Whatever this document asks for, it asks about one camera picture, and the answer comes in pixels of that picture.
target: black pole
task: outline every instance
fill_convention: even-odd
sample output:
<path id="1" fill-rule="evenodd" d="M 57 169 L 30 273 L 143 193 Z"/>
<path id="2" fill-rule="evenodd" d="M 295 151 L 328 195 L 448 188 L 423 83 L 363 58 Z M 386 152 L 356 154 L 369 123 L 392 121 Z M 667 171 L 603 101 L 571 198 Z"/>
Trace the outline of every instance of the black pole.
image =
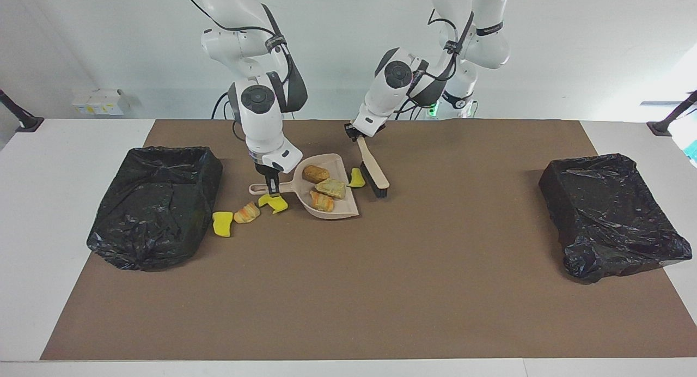
<path id="1" fill-rule="evenodd" d="M 649 129 L 656 135 L 656 136 L 672 136 L 670 132 L 668 131 L 668 127 L 671 122 L 677 120 L 677 117 L 680 116 L 680 114 L 684 113 L 692 107 L 692 105 L 697 102 L 697 91 L 693 92 L 690 94 L 690 96 L 685 99 L 685 102 L 682 102 L 681 104 L 677 105 L 675 107 L 675 110 L 672 111 L 672 113 L 663 121 L 660 122 L 647 122 L 646 124 L 649 126 Z"/>
<path id="2" fill-rule="evenodd" d="M 5 91 L 0 89 L 0 102 L 7 107 L 12 114 L 17 117 L 20 121 L 20 127 L 17 128 L 17 132 L 33 132 L 41 125 L 44 121 L 42 117 L 35 117 L 30 112 L 25 111 L 18 104 L 13 102 L 9 96 L 5 95 Z"/>

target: bread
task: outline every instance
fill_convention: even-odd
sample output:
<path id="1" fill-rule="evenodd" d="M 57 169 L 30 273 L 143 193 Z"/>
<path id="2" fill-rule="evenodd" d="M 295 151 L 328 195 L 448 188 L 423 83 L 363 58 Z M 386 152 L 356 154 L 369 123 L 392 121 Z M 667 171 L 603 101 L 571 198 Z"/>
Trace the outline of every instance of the bread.
<path id="1" fill-rule="evenodd" d="M 303 169 L 303 179 L 313 184 L 319 184 L 329 178 L 329 170 L 319 166 L 307 166 Z"/>
<path id="2" fill-rule="evenodd" d="M 259 208 L 257 208 L 254 203 L 249 203 L 244 206 L 242 210 L 235 212 L 234 218 L 236 223 L 244 224 L 253 221 L 258 218 L 259 215 L 261 215 Z"/>
<path id="3" fill-rule="evenodd" d="M 319 193 L 324 193 L 333 198 L 346 198 L 346 184 L 336 179 L 329 178 L 314 186 Z"/>
<path id="4" fill-rule="evenodd" d="M 323 212 L 334 211 L 333 198 L 321 193 L 317 193 L 316 191 L 310 191 L 309 194 L 312 196 L 312 208 Z"/>

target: black plastic bag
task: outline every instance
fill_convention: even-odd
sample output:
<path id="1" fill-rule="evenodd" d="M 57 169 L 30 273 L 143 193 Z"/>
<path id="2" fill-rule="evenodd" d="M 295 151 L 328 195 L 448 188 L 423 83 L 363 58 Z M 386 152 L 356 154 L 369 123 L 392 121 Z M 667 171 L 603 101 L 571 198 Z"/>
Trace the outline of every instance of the black plastic bag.
<path id="1" fill-rule="evenodd" d="M 627 156 L 552 161 L 540 189 L 573 277 L 595 283 L 692 259 Z"/>
<path id="2" fill-rule="evenodd" d="M 97 212 L 87 246 L 122 270 L 164 270 L 198 250 L 222 164 L 210 148 L 135 148 Z"/>

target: dustpan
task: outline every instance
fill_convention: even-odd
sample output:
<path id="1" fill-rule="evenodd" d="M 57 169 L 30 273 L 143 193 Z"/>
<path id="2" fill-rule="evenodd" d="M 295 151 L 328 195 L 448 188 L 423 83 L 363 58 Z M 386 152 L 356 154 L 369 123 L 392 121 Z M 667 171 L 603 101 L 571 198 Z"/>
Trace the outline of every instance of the dustpan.
<path id="1" fill-rule="evenodd" d="M 346 185 L 349 184 L 349 177 L 346 175 L 344 161 L 338 154 L 324 154 L 307 158 L 299 163 L 293 173 L 293 181 L 289 183 L 281 183 L 279 190 L 281 193 L 295 193 L 298 199 L 303 203 L 305 209 L 320 219 L 343 219 L 351 216 L 358 216 L 358 206 L 353 198 L 353 191 L 348 186 L 346 187 L 346 198 L 339 200 L 334 199 L 334 211 L 323 212 L 312 208 L 312 196 L 310 191 L 314 190 L 314 184 L 303 179 L 303 169 L 307 166 L 319 166 L 329 171 L 329 176 L 333 179 L 343 181 Z M 263 196 L 268 193 L 265 184 L 253 184 L 249 186 L 249 193 L 255 196 Z"/>

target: brown mat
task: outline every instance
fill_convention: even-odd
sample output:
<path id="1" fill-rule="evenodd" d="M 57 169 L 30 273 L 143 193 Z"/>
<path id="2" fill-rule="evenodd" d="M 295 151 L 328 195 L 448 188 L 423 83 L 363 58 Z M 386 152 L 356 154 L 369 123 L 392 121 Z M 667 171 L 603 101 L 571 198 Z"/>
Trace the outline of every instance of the brown mat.
<path id="1" fill-rule="evenodd" d="M 234 158 L 217 209 L 237 210 L 261 178 L 227 131 L 158 121 L 148 144 Z M 286 134 L 306 157 L 359 164 L 341 122 L 289 122 Z M 697 356 L 697 327 L 663 270 L 597 285 L 563 272 L 537 181 L 552 159 L 595 154 L 580 123 L 391 123 L 369 144 L 393 186 L 384 201 L 356 191 L 360 218 L 321 221 L 287 196 L 289 211 L 263 208 L 229 240 L 209 234 L 167 272 L 92 256 L 42 359 Z"/>

